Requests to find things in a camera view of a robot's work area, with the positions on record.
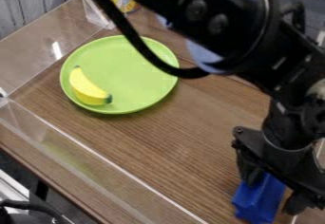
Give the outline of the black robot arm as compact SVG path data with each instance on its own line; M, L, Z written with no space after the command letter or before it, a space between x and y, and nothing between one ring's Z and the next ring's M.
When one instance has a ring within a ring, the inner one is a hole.
M112 0L94 0L145 59L185 79L236 75L271 98L259 130L236 127L243 180L269 173L292 190L284 211L325 209L325 168L315 144L325 138L325 49L307 34L305 6L279 0L136 0L166 25L217 55L192 68L168 65L140 38Z

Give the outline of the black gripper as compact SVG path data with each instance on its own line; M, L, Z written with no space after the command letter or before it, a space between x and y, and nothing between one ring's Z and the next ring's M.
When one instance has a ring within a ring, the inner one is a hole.
M300 215L315 203L325 203L325 169L313 150L325 127L265 120L261 130L237 126L233 135L241 180L253 187L269 173L293 191L284 213Z

